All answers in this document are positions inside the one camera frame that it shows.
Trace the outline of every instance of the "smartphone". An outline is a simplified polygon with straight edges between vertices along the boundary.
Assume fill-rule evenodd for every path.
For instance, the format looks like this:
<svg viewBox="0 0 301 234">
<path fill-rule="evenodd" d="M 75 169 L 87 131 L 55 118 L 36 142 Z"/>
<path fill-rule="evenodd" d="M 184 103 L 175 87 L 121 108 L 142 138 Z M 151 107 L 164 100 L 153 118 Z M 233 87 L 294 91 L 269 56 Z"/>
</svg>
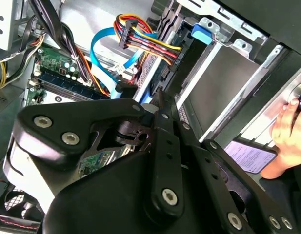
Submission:
<svg viewBox="0 0 301 234">
<path fill-rule="evenodd" d="M 245 172 L 252 174 L 260 173 L 277 156 L 276 151 L 236 140 L 224 150 Z"/>
</svg>

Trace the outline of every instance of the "fan grille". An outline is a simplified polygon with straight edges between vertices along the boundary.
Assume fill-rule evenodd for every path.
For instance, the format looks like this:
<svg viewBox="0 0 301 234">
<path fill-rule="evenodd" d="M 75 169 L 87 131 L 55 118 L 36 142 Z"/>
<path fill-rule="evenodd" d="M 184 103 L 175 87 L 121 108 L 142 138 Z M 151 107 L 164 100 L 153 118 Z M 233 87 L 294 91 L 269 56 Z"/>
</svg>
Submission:
<svg viewBox="0 0 301 234">
<path fill-rule="evenodd" d="M 13 191 L 19 191 L 19 192 L 21 192 L 21 190 L 17 189 L 17 188 L 14 188 Z M 19 196 L 14 197 L 13 199 L 11 199 L 8 202 L 5 202 L 5 208 L 6 208 L 6 210 L 8 211 L 10 208 L 16 206 L 19 203 L 22 203 L 23 199 L 24 199 L 24 195 L 19 195 Z M 22 213 L 21 213 L 22 218 L 24 218 L 25 212 L 26 212 L 26 210 L 22 211 Z"/>
</svg>

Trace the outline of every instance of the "cooling fan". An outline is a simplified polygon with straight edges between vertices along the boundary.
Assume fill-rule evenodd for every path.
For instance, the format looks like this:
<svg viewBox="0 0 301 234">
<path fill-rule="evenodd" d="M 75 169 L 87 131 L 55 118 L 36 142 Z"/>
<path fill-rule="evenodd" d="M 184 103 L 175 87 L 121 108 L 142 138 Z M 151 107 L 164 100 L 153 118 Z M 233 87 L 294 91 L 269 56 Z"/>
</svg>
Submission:
<svg viewBox="0 0 301 234">
<path fill-rule="evenodd" d="M 34 197 L 23 191 L 12 190 L 6 191 L 0 199 L 0 215 L 41 222 L 45 214 Z"/>
</svg>

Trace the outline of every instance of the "cable connector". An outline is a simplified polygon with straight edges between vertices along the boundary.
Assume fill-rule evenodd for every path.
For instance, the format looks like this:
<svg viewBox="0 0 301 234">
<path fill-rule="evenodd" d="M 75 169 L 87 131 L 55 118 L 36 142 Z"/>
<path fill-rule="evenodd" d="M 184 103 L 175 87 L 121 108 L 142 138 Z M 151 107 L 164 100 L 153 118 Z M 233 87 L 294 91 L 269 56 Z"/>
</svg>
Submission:
<svg viewBox="0 0 301 234">
<path fill-rule="evenodd" d="M 119 47 L 121 47 L 123 50 L 128 48 L 127 42 L 129 40 L 129 36 L 133 34 L 132 27 L 137 27 L 137 20 L 128 20 L 125 23 L 125 29 L 123 30 L 123 34 L 119 42 Z"/>
</svg>

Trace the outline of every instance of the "finger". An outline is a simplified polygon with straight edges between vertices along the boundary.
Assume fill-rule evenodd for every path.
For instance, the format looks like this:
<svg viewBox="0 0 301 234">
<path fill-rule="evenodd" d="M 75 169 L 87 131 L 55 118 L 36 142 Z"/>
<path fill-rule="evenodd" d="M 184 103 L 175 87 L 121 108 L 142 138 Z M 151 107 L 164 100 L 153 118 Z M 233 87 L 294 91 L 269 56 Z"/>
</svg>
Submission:
<svg viewBox="0 0 301 234">
<path fill-rule="evenodd" d="M 285 110 L 287 109 L 287 105 L 284 105 L 281 109 L 281 111 L 279 112 L 276 121 L 272 127 L 272 139 L 274 141 L 276 141 L 279 138 L 279 135 L 281 133 L 281 119 L 283 117 L 283 114 L 285 113 Z"/>
<path fill-rule="evenodd" d="M 292 128 L 292 133 L 290 138 L 292 138 L 296 143 L 301 143 L 301 111 L 297 117 L 297 120 Z"/>
<path fill-rule="evenodd" d="M 291 131 L 292 131 L 292 122 L 295 116 L 295 112 L 298 108 L 299 100 L 293 99 L 289 103 L 288 107 L 285 110 L 285 113 L 283 113 L 283 116 L 281 118 L 281 132 L 280 137 L 282 139 L 288 139 L 290 138 Z"/>
</svg>

